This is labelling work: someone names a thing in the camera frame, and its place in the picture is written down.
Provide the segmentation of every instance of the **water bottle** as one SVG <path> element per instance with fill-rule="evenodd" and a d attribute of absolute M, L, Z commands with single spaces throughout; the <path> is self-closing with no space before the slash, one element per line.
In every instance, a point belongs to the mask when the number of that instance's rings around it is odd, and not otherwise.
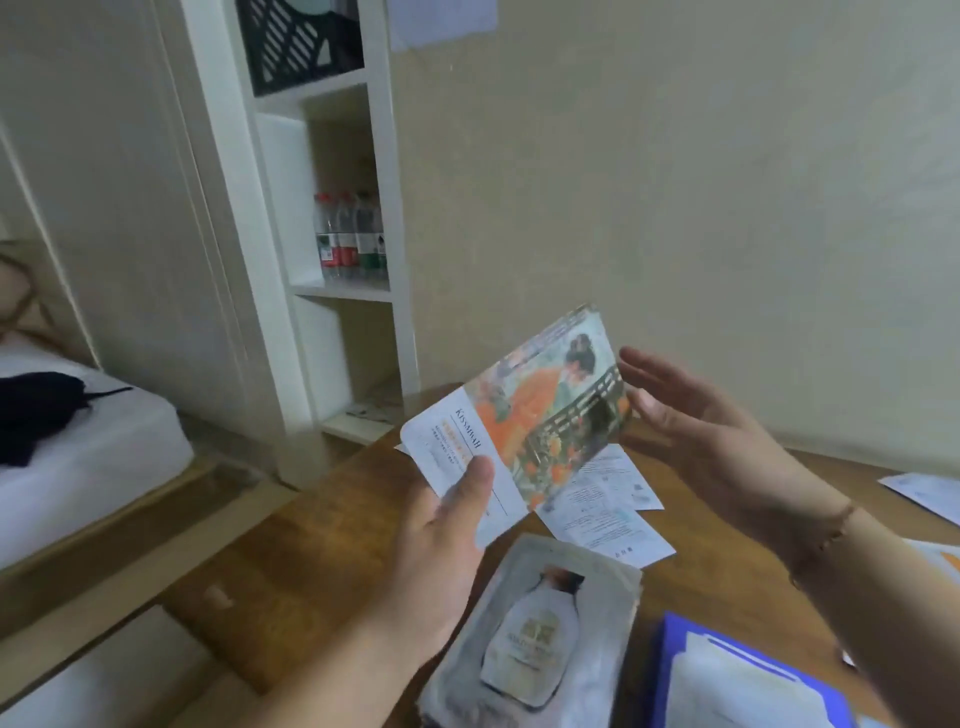
<path fill-rule="evenodd" d="M 376 201 L 376 207 L 373 208 L 373 232 L 376 233 L 376 254 L 380 258 L 380 267 L 378 269 L 381 280 L 389 279 L 387 273 L 387 244 L 383 237 L 383 215 L 380 213 L 380 201 Z"/>
<path fill-rule="evenodd" d="M 366 280 L 380 278 L 380 256 L 376 250 L 376 230 L 373 228 L 375 206 L 366 192 L 357 193 L 356 228 L 357 253 L 360 256 L 360 276 Z"/>
<path fill-rule="evenodd" d="M 353 280 L 359 278 L 359 260 L 357 259 L 357 227 L 353 195 L 345 192 L 337 205 L 337 244 L 340 247 L 341 278 Z"/>
<path fill-rule="evenodd" d="M 324 274 L 324 279 L 336 280 L 343 273 L 336 235 L 337 206 L 326 192 L 318 192 L 314 199 L 316 204 L 313 208 L 313 229 L 317 234 L 321 272 Z"/>

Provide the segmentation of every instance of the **forearm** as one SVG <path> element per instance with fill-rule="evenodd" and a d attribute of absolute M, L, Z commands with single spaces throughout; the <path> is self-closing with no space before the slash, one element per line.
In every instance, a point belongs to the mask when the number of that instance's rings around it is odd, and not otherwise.
<path fill-rule="evenodd" d="M 419 665 L 370 610 L 271 694 L 245 728 L 379 728 Z"/>
<path fill-rule="evenodd" d="M 863 510 L 798 583 L 905 726 L 960 724 L 960 587 Z"/>

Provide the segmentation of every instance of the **illustration of woman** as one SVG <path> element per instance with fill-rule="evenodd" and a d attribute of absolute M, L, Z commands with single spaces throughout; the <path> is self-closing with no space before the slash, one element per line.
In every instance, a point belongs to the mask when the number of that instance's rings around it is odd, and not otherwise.
<path fill-rule="evenodd" d="M 489 383 L 482 390 L 482 401 L 475 404 L 477 414 L 490 433 L 496 451 L 511 468 L 516 455 L 534 428 L 550 414 L 569 406 L 580 387 L 596 368 L 596 354 L 589 336 L 578 334 L 570 342 L 559 367 L 543 367 L 526 376 L 509 400 L 499 397 Z"/>

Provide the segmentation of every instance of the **bed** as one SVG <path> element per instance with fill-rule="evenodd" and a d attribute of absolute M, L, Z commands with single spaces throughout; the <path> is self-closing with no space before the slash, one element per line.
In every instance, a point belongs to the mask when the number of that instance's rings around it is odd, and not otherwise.
<path fill-rule="evenodd" d="M 88 392 L 125 386 L 10 334 L 0 377 L 62 372 Z M 0 570 L 130 505 L 177 477 L 193 449 L 168 401 L 141 389 L 96 400 L 44 440 L 26 468 L 0 466 Z"/>

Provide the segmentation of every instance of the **left hand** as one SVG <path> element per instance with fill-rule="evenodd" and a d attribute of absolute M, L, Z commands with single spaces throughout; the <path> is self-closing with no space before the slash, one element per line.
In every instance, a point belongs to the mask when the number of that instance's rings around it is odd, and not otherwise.
<path fill-rule="evenodd" d="M 407 508 L 393 570 L 373 614 L 417 667 L 444 648 L 467 609 L 483 557 L 477 524 L 492 488 L 493 462 L 478 455 L 443 502 L 423 483 Z"/>

